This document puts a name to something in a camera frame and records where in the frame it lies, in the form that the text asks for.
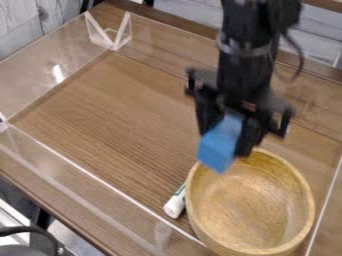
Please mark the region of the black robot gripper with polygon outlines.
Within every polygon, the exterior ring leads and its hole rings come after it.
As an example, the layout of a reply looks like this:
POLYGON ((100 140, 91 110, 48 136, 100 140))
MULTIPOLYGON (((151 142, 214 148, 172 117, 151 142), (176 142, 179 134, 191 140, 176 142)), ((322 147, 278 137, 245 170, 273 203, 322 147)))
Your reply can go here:
POLYGON ((295 110, 271 88, 274 53, 238 56, 219 53, 217 69, 188 67, 186 94, 194 98, 199 134, 226 115, 243 119, 235 156, 247 157, 266 134, 283 138, 295 110))

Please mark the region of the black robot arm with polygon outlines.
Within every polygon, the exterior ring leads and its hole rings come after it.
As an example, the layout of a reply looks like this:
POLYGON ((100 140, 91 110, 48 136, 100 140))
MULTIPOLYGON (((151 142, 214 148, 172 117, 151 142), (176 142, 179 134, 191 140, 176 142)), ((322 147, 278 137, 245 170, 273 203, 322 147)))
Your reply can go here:
POLYGON ((186 94, 194 98, 199 134, 221 121, 242 119, 233 155, 246 157, 267 134, 285 137, 295 110, 271 88, 279 40, 294 40, 299 0, 221 0, 222 29, 217 37, 218 68, 187 69, 186 94))

